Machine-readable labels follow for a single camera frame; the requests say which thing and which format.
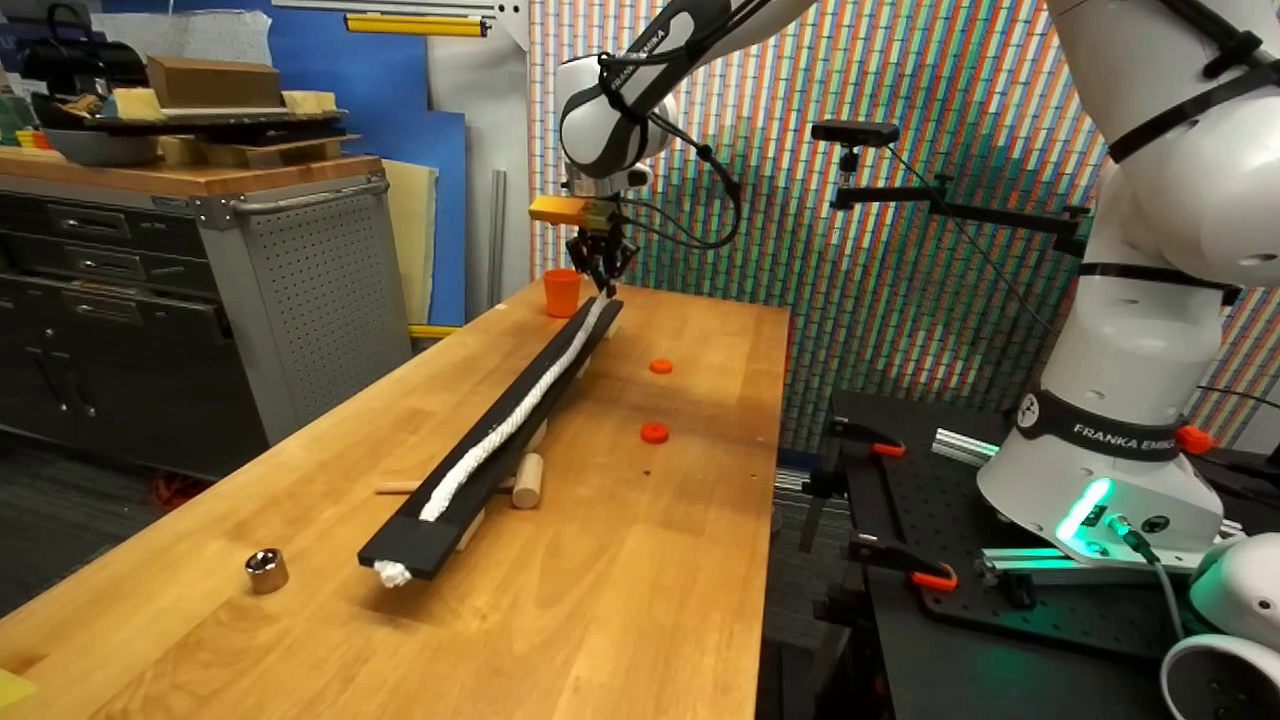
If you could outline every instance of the drawer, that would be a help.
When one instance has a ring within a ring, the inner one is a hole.
[[[221,347],[230,332],[215,304],[127,295],[72,282],[0,274],[0,307],[14,324],[93,352]]]
[[[205,258],[195,218],[134,208],[0,192],[0,229],[143,252]]]
[[[0,249],[19,270],[218,296],[204,260],[6,232],[0,232]]]

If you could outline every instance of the wooden countertop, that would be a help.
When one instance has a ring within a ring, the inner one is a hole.
[[[541,505],[495,496],[434,582],[357,565],[403,500],[374,487],[425,477],[550,340],[538,284],[0,620],[38,687],[0,717],[751,717],[787,314],[620,295]],[[291,580],[253,596],[264,547]]]
[[[51,150],[0,147],[0,176],[90,184],[174,197],[260,192],[308,182],[362,176],[380,170],[381,167],[383,163],[378,158],[361,155],[270,170],[169,168],[159,164],[146,168],[86,168],[67,161],[60,154]]]

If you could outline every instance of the green led light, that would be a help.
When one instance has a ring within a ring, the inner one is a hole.
[[[1111,478],[1098,478],[1089,483],[1084,488],[1080,500],[1076,500],[1071,505],[1071,510],[1066,514],[1066,518],[1062,518],[1062,521],[1057,524],[1057,532],[1055,533],[1057,534],[1057,539],[1069,542],[1074,538],[1075,533],[1080,529],[1080,523],[1089,516],[1093,506],[1106,500],[1108,495],[1111,495]]]

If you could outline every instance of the pegboard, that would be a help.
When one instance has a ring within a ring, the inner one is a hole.
[[[950,593],[922,589],[929,615],[1153,660],[1175,642],[1156,584],[1037,585],[1037,606],[1028,610],[987,587],[974,565],[982,548],[1041,547],[1043,541],[997,519],[978,491],[974,468],[932,452],[909,452],[890,464],[886,487],[908,544],[947,562],[959,577]]]
[[[248,220],[300,425],[408,359],[384,213],[379,197],[347,197]]]
[[[663,4],[532,1],[535,192],[562,192],[557,65],[620,50]],[[636,232],[641,252],[627,282],[791,310],[785,447],[817,450],[833,388],[998,410],[1036,377],[1051,345],[1046,333],[946,219],[920,204],[828,208],[837,154],[809,141],[809,123],[896,123],[899,151],[925,174],[954,176],[957,202],[1032,213],[1091,204],[1106,149],[1071,87],[1043,3],[819,3],[778,36],[692,73],[673,96],[685,129],[716,147],[742,182],[742,232],[714,254]],[[699,237],[727,232],[722,188],[691,149],[676,145],[652,163],[650,200]],[[891,155],[869,150],[854,182],[915,181]],[[1075,259],[1053,254],[1037,233],[969,229],[1037,313],[1050,322],[1065,314]],[[568,232],[534,224],[534,278],[568,264]],[[1276,292],[1247,293],[1228,319],[1211,384],[1267,393],[1280,373],[1280,323],[1268,323],[1277,313]],[[1248,401],[1206,395],[1188,414],[1230,442],[1254,411]]]

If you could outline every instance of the orange cup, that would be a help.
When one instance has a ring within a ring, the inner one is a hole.
[[[577,297],[582,287],[582,275],[577,270],[561,268],[547,270],[543,275],[543,290],[547,291],[547,314],[552,318],[572,318],[577,313]]]

